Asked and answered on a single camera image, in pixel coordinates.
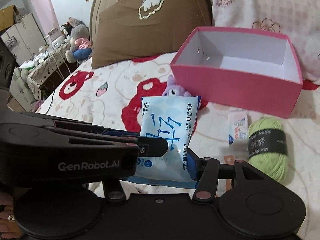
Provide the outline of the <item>person left hand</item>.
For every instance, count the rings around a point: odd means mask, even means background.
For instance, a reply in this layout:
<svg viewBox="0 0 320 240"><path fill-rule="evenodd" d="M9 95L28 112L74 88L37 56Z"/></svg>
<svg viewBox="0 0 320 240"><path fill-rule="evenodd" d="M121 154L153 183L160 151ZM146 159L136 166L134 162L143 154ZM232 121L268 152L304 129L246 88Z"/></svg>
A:
<svg viewBox="0 0 320 240"><path fill-rule="evenodd" d="M1 239L18 239L20 230L16 222L13 221L13 198L12 196L1 192Z"/></svg>

